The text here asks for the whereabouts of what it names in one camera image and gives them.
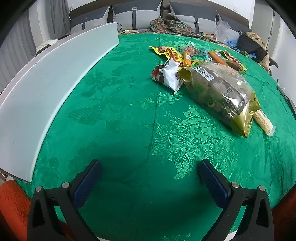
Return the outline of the beige wafer roll packet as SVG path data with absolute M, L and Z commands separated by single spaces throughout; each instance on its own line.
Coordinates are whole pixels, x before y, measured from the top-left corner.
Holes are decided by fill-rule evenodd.
M 259 109 L 257 110 L 252 118 L 256 121 L 256 123 L 261 127 L 261 129 L 268 135 L 273 136 L 276 126 L 274 126 L 269 118 L 264 114 L 264 112 Z

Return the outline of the large gold nut snack bag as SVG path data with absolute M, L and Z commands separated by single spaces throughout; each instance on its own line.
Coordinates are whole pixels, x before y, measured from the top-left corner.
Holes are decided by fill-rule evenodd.
M 254 90 L 238 71 L 206 62 L 182 68 L 178 75 L 203 109 L 242 137 L 248 137 L 252 116 L 261 107 Z

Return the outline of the green brown chicken leg packet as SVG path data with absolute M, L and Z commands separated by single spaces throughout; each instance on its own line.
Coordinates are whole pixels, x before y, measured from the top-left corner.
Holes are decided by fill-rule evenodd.
M 237 59 L 235 58 L 229 51 L 224 50 L 216 50 L 217 53 L 220 53 L 221 56 L 225 59 L 225 62 L 234 70 L 244 73 L 247 68 Z

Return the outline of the white red snack packet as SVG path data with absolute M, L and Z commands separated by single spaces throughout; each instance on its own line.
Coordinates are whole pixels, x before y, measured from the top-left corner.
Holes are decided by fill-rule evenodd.
M 165 85 L 173 91 L 175 95 L 183 85 L 183 81 L 178 74 L 178 65 L 173 58 L 164 64 L 157 65 L 151 73 L 153 81 Z

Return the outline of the orange sausage stick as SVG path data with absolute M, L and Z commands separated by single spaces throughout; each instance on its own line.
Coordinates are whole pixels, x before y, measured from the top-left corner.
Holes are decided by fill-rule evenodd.
M 190 54 L 190 51 L 188 51 L 188 50 L 184 51 L 183 66 L 184 67 L 191 66 L 191 54 Z

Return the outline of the yellow snack packet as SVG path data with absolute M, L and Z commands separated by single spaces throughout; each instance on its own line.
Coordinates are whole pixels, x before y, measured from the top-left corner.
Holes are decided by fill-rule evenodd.
M 179 53 L 175 48 L 173 47 L 154 47 L 150 46 L 156 54 L 158 55 L 165 55 L 167 59 L 173 58 L 175 62 L 182 62 L 183 61 L 183 55 Z

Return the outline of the orange sausage clear packet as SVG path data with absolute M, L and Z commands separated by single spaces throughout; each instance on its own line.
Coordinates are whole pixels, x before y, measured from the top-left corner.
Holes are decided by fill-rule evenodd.
M 227 66 L 228 64 L 226 61 L 224 61 L 218 54 L 216 54 L 214 51 L 205 51 L 207 60 L 209 62 L 215 62 L 221 65 Z

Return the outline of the clear packet braised egg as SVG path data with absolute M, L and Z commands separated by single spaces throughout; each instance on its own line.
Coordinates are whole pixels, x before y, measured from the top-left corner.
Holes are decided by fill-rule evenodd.
M 184 47 L 184 51 L 187 51 L 187 52 L 189 52 L 189 54 L 191 55 L 191 56 L 196 56 L 197 55 L 197 53 L 198 53 L 198 49 L 197 49 L 197 47 L 194 45 L 194 43 L 193 42 L 187 42 L 187 44 L 185 45 L 185 47 Z

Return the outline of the orange stool cushion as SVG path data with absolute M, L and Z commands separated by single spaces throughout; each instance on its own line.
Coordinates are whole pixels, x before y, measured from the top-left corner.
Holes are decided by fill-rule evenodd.
M 18 240 L 27 240 L 31 199 L 15 180 L 1 184 L 1 216 Z

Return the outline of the green patterned tablecloth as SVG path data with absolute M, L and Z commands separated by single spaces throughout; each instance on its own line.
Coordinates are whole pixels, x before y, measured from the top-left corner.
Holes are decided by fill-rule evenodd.
M 193 101 L 151 79 L 163 62 L 153 47 L 182 47 L 190 38 L 135 34 L 81 80 L 59 110 L 43 142 L 28 196 L 41 185 L 59 187 L 93 160 L 102 178 L 80 213 L 107 240 L 201 240 L 221 209 L 199 181 L 196 163 L 208 159 L 229 181 L 263 185 L 275 206 L 295 185 L 295 118 L 276 82 L 251 59 L 245 79 L 275 125 L 267 136 L 255 123 L 237 135 Z

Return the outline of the white cloth on sofa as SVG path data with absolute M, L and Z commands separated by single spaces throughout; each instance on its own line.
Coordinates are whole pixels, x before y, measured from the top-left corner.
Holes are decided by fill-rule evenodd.
M 39 54 L 40 52 L 43 51 L 43 49 L 48 48 L 49 46 L 57 43 L 57 39 L 52 39 L 52 40 L 47 40 L 46 42 L 42 43 L 37 49 L 36 49 L 36 54 Z

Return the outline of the grey sofa cushion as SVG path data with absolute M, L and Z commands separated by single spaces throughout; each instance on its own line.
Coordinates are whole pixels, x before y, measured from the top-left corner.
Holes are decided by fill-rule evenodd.
M 110 6 L 105 6 L 73 18 L 70 23 L 70 34 L 107 24 L 109 9 Z
M 216 15 L 219 14 L 231 26 L 225 43 L 251 31 L 246 18 L 211 1 L 170 1 L 169 5 L 171 13 L 196 33 L 214 34 Z
M 112 6 L 113 21 L 118 31 L 145 30 L 161 15 L 161 0 L 129 1 Z

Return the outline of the left grey sofa cushion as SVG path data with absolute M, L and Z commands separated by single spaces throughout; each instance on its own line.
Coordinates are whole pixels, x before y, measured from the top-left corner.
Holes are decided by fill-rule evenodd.
M 110 6 L 105 6 L 73 18 L 70 23 L 70 34 L 107 24 L 109 9 Z

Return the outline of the floral paisley cloth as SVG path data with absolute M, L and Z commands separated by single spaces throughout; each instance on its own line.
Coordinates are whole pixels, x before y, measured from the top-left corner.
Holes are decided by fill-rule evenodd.
M 171 13 L 167 13 L 164 17 L 158 16 L 156 19 L 151 20 L 150 30 L 158 34 L 180 35 L 193 38 L 202 38 L 205 36 L 202 32 L 194 32 L 189 25 Z

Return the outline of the middle grey sofa cushion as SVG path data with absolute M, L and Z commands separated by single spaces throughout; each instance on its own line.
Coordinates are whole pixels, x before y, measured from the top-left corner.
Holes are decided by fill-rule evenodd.
M 161 15 L 161 0 L 129 1 L 112 6 L 113 21 L 118 31 L 145 30 Z

